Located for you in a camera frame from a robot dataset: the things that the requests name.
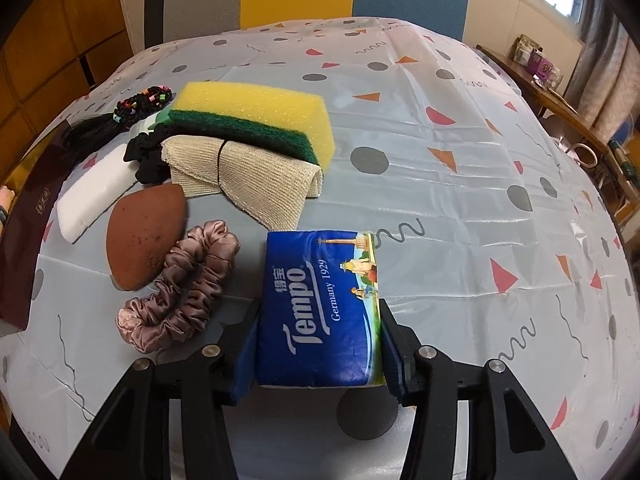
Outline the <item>pink satin scrunchie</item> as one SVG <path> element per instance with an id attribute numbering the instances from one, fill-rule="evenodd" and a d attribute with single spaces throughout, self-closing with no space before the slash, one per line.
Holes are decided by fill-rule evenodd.
<path id="1" fill-rule="evenodd" d="M 122 340 L 148 354 L 204 332 L 220 307 L 238 238 L 222 220 L 194 226 L 165 257 L 151 295 L 126 301 L 115 322 Z"/>

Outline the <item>brown makeup sponge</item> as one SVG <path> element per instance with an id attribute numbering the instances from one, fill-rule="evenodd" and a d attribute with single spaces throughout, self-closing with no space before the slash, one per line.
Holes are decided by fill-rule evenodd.
<path id="1" fill-rule="evenodd" d="M 185 228 L 186 196 L 178 184 L 142 188 L 118 200 L 105 239 L 116 285 L 129 292 L 149 284 Z"/>

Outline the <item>blue Tempo tissue pack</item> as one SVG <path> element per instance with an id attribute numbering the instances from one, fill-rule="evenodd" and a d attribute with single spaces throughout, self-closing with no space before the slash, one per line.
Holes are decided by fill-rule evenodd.
<path id="1" fill-rule="evenodd" d="M 258 385 L 383 385 L 379 302 L 371 233 L 269 233 L 257 333 Z"/>

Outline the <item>white rectangular sponge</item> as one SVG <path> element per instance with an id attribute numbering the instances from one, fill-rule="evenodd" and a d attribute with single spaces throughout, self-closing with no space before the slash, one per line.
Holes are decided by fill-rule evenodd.
<path id="1" fill-rule="evenodd" d="M 126 149 L 126 143 L 113 148 L 89 168 L 56 203 L 58 226 L 66 242 L 74 244 L 137 181 L 139 164 L 136 160 L 124 161 Z"/>

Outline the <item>beige cloth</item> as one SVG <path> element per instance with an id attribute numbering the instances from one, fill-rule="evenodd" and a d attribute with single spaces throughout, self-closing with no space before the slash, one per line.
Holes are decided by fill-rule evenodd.
<path id="1" fill-rule="evenodd" d="M 270 231 L 296 230 L 322 192 L 322 170 L 310 162 L 209 136 L 171 136 L 162 161 L 186 197 L 222 194 Z"/>

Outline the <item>black scrunchie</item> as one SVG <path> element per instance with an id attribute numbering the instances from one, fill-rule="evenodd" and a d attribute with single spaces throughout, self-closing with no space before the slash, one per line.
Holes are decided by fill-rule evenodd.
<path id="1" fill-rule="evenodd" d="M 159 125 L 152 131 L 139 133 L 127 143 L 125 162 L 136 162 L 134 176 L 143 185 L 158 185 L 170 177 L 167 162 L 162 159 L 162 143 L 175 133 L 171 126 Z"/>

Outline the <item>black beaded hair wig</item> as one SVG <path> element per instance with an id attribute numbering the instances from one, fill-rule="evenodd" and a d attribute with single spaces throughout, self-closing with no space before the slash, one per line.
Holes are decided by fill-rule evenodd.
<path id="1" fill-rule="evenodd" d="M 76 122 L 62 136 L 62 145 L 75 164 L 128 131 L 143 119 L 163 110 L 172 101 L 166 86 L 153 86 L 120 100 L 111 113 Z"/>

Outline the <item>yellow green scouring sponge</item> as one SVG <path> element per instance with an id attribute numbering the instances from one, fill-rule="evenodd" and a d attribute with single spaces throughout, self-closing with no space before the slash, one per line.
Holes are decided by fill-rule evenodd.
<path id="1" fill-rule="evenodd" d="M 335 142 L 321 96 L 233 81 L 191 81 L 169 112 L 177 125 L 290 156 L 326 171 Z"/>

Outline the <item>green silicone bottle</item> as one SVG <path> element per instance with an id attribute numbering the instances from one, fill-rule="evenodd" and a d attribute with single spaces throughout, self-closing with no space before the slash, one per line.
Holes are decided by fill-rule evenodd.
<path id="1" fill-rule="evenodd" d="M 165 108 L 133 125 L 129 130 L 129 137 L 132 139 L 140 133 L 151 132 L 157 125 L 168 124 L 168 122 L 170 122 L 169 108 Z"/>

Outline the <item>gold tray box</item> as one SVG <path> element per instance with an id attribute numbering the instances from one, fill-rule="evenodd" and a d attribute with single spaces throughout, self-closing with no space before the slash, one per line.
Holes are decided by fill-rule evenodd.
<path id="1" fill-rule="evenodd" d="M 70 124 L 60 122 L 35 161 L 18 193 L 1 237 L 1 333 L 27 327 L 37 259 L 51 210 L 64 181 L 73 170 L 73 157 L 62 136 Z"/>

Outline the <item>wooden side desk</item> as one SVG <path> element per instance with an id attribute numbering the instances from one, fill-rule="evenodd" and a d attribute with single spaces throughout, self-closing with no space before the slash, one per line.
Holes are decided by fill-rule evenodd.
<path id="1" fill-rule="evenodd" d="M 573 128 L 582 142 L 588 144 L 596 151 L 597 159 L 602 160 L 606 171 L 616 182 L 622 195 L 620 203 L 615 206 L 615 218 L 618 222 L 624 223 L 631 218 L 631 215 L 639 210 L 639 194 L 625 177 L 624 172 L 614 153 L 599 140 L 593 128 L 587 126 L 584 118 L 581 118 L 567 103 L 562 96 L 544 88 L 543 84 L 534 81 L 534 76 L 530 74 L 526 67 L 506 58 L 493 50 L 487 49 L 479 44 L 477 50 L 488 60 L 495 62 L 500 70 L 508 74 L 518 85 L 523 93 L 525 101 L 538 117 L 544 116 L 545 112 L 558 116 L 559 120 Z"/>

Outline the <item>floral curtain right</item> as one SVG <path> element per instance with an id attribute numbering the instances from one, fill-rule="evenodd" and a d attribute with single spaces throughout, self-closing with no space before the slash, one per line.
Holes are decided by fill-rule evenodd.
<path id="1" fill-rule="evenodd" d="M 565 99 L 603 143 L 639 116 L 639 50 L 605 0 L 584 0 L 584 43 Z"/>

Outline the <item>packages on desk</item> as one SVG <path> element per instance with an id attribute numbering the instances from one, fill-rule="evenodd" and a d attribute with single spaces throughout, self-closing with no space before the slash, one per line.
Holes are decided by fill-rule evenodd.
<path id="1" fill-rule="evenodd" d="M 548 90 L 556 91 L 563 79 L 563 74 L 553 62 L 544 55 L 544 49 L 538 42 L 525 34 L 514 40 L 512 60 L 525 68 L 529 75 Z"/>

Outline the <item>wooden wardrobe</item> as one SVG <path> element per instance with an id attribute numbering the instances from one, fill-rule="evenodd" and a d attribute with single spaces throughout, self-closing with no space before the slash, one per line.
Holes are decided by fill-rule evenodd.
<path id="1" fill-rule="evenodd" d="M 34 0 L 1 41 L 1 175 L 132 55 L 120 0 Z"/>

